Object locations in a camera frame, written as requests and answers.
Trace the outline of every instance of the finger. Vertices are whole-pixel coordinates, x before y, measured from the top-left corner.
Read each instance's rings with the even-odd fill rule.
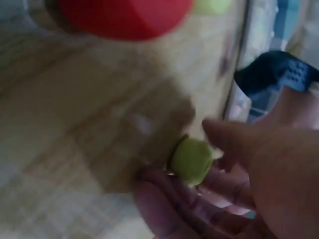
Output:
[[[178,195],[173,196],[173,201],[177,198],[180,202],[185,202],[187,207],[187,210],[183,210],[184,212],[181,212],[181,214],[185,214],[185,211],[192,212],[205,223],[212,225],[227,235],[237,234],[239,230],[250,223],[250,219],[226,213],[222,209],[213,206],[199,196],[197,191],[190,189],[176,177],[167,177],[161,171],[151,170],[145,174],[144,179],[148,179],[158,185],[163,192],[166,192],[166,195],[172,195],[172,192],[168,192],[170,190],[177,193]]]
[[[247,213],[249,213],[251,211],[250,209],[238,207],[236,205],[230,205],[227,208],[225,208],[224,210],[228,211],[231,214],[239,215],[239,216],[246,215]]]
[[[257,126],[239,122],[205,119],[202,125],[210,143],[225,152],[228,164],[238,161],[246,170],[266,133]]]
[[[136,187],[135,201],[150,230],[159,239],[199,238],[152,183],[142,182]]]
[[[188,198],[188,206],[191,211],[204,222],[213,226],[217,231],[234,236],[251,223],[251,220],[248,218],[230,214],[212,205],[197,192],[187,187],[177,177],[168,177],[168,179],[181,198]]]
[[[135,200],[151,231],[160,239],[197,239],[199,236],[205,239],[228,239],[197,218],[183,203],[172,204],[150,182],[142,182],[137,186]]]
[[[249,181],[239,180],[237,177],[222,173],[214,167],[209,170],[204,181],[199,186],[199,191],[208,200],[211,192],[213,192],[237,206],[251,210],[256,208]]]

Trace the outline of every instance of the green ball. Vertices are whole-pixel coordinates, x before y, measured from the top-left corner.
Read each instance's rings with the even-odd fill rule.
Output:
[[[195,14],[223,14],[227,11],[232,0],[194,0],[192,12]]]
[[[204,141],[184,139],[175,150],[169,169],[185,183],[200,184],[213,162],[213,149]]]

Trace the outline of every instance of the floor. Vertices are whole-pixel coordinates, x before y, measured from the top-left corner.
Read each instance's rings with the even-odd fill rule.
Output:
[[[0,237],[152,238],[135,176],[221,117],[244,3],[131,43],[74,31],[50,1],[0,0]]]

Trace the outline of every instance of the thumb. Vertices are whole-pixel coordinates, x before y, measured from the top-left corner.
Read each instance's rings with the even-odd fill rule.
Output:
[[[230,169],[236,162],[247,171],[268,129],[239,122],[205,119],[203,129],[209,142],[224,151],[222,167]]]

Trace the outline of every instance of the blue patterned cloth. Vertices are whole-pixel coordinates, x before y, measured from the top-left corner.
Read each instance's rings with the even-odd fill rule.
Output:
[[[274,38],[271,42],[272,50],[284,50],[291,38],[298,21],[300,0],[278,0],[278,13],[274,26]],[[266,114],[275,104],[280,87],[265,92],[254,99],[249,113],[248,122]]]

